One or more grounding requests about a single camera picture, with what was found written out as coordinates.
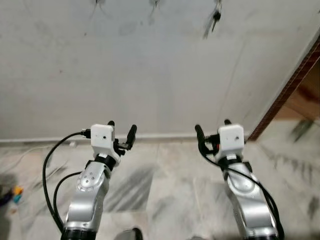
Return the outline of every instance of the white wall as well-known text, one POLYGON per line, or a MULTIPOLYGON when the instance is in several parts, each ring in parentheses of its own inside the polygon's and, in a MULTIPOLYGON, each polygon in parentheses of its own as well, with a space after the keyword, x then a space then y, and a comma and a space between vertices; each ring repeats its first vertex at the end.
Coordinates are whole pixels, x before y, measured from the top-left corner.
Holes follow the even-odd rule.
POLYGON ((61 137, 115 120, 141 134, 252 131, 320 27, 319 0, 0 2, 0 139, 61 137))

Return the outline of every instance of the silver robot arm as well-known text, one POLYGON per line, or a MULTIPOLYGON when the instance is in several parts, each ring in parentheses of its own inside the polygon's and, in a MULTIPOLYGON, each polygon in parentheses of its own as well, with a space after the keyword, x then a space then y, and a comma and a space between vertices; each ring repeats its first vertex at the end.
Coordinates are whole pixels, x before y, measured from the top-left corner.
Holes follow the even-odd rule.
POLYGON ((197 131, 200 153, 211 163, 220 167, 240 234, 245 240, 282 240, 283 229, 277 206, 273 199, 252 174, 248 162, 243 162, 244 129, 241 125, 225 121, 218 134, 205 137, 199 125, 197 131), (206 143, 212 144, 212 150, 206 143), (214 161, 207 155, 213 155, 214 161))
POLYGON ((126 143, 115 139, 114 122, 95 124, 88 131, 91 138, 94 161, 89 161, 76 181, 76 188, 63 225, 61 240, 94 240, 103 212, 103 201, 109 189, 114 167, 120 163, 120 155, 130 150, 137 126, 133 125, 126 143))

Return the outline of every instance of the black cable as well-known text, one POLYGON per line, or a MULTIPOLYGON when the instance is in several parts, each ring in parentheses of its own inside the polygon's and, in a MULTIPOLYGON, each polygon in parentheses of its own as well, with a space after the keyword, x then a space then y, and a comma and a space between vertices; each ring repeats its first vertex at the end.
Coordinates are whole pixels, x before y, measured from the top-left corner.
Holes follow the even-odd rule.
POLYGON ((59 219, 60 222, 63 222, 61 220, 61 217, 59 216, 59 212, 58 212, 58 208, 57 208, 57 194, 58 194, 58 190, 59 190, 59 187, 60 185, 64 182, 64 180, 72 177, 72 176, 75 176, 75 175, 79 175, 81 173, 81 171, 78 171, 78 172, 74 172, 74 173, 71 173, 67 176, 65 176, 64 178, 62 178, 59 183, 57 184, 57 186, 55 187, 55 190, 54 190, 54 194, 53 194, 53 209, 54 209, 54 212, 57 216, 57 218, 59 219))
POLYGON ((47 162, 48 162, 51 154, 54 152, 54 150, 56 150, 56 148, 59 145, 61 145, 65 140, 67 140, 68 138, 71 138, 73 136, 76 136, 76 135, 81 135, 81 132, 72 133, 72 134, 66 136, 65 138, 63 138, 62 140, 60 140, 56 145, 54 145, 54 147, 49 151, 49 153, 45 157, 44 163, 43 163, 43 167, 42 167, 42 184, 43 184, 43 191, 44 191, 45 201, 46 201, 48 209, 49 209, 49 211, 51 213, 51 216, 52 216, 53 220, 55 221, 55 223, 56 223, 56 225, 59 228, 61 233, 63 231, 64 225, 63 225, 63 222, 57 217, 57 215, 56 215, 56 213, 55 213, 55 211, 54 211, 54 209, 53 209, 53 207, 51 205, 50 199, 49 199, 48 189, 47 189, 47 180, 46 180, 46 166, 47 166, 47 162))
POLYGON ((247 176, 247 175, 245 175, 244 173, 242 173, 240 171, 237 171, 235 169, 229 168, 227 166, 223 166, 223 165, 221 165, 219 163, 216 163, 216 162, 212 161, 200 149, 199 149, 199 152, 204 157, 204 159, 206 159, 209 163, 211 163, 211 164, 213 164, 213 165, 215 165, 215 166, 217 166, 217 167, 219 167, 219 168, 221 168, 223 170, 228 170, 228 171, 234 172, 236 174, 239 174, 239 175, 249 179, 251 182, 253 182, 254 184, 258 185, 261 188, 261 190, 263 192, 263 195, 265 197, 266 203, 267 203, 268 207, 270 208, 270 211, 272 212, 272 214, 273 214, 273 216, 275 218, 276 229, 277 229, 278 235, 279 235, 278 237, 279 237, 280 240, 283 240, 285 238, 285 231, 284 231, 284 228, 282 227, 282 224, 281 224, 281 221, 280 221, 279 211, 278 211, 276 202, 272 198, 270 193, 265 189, 265 187, 260 182, 254 180, 252 177, 247 176))

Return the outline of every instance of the marble floor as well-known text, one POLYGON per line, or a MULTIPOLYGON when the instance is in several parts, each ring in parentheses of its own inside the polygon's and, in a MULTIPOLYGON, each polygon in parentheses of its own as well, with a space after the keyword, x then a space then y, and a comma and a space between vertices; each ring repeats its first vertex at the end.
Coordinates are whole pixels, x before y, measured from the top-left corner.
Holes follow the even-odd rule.
MULTIPOLYGON (((277 152, 266 139, 248 142, 244 157, 276 201, 286 239, 320 239, 320 150, 292 156, 277 152)), ((0 183, 24 187, 18 205, 0 208, 0 240, 60 239, 41 182, 50 148, 35 149, 12 165, 29 148, 0 147, 0 183)), ((89 145, 58 148, 47 169, 49 194, 63 176, 81 171, 90 159, 89 145)), ((75 180, 66 180, 58 193, 63 218, 75 180)), ((200 156, 194 141, 137 143, 112 173, 96 239, 114 240, 133 227, 146 240, 241 239, 223 183, 220 169, 200 156)))

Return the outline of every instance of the brown door frame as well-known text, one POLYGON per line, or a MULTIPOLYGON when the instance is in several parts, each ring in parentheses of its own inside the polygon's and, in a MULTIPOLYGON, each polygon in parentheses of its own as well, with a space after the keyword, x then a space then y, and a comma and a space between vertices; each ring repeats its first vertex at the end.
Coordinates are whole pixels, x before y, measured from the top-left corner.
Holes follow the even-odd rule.
POLYGON ((266 129, 266 127, 270 124, 272 119, 279 112, 281 107, 288 100, 290 95, 296 90, 302 80, 305 78, 310 69, 314 66, 317 60, 320 58, 320 36, 313 44, 310 51, 304 57, 298 68, 295 70, 294 74, 291 76, 289 81, 286 83, 284 88, 282 89, 279 96, 273 102, 267 113, 262 118, 261 122, 252 132, 248 140, 255 141, 262 134, 262 132, 266 129))

